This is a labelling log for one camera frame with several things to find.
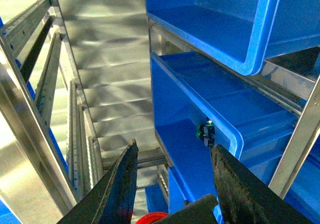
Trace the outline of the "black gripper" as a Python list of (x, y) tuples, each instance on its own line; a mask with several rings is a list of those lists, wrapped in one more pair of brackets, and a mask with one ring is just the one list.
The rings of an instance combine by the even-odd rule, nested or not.
[(217, 223), (213, 209), (218, 202), (225, 223), (311, 222), (277, 196), (222, 145), (211, 147), (211, 159), (218, 201), (213, 194), (204, 195), (155, 223)]

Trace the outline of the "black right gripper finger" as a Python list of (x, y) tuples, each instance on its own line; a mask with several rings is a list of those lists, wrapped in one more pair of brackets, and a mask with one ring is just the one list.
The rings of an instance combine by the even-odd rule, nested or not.
[(94, 188), (59, 223), (131, 223), (138, 150), (133, 139)]

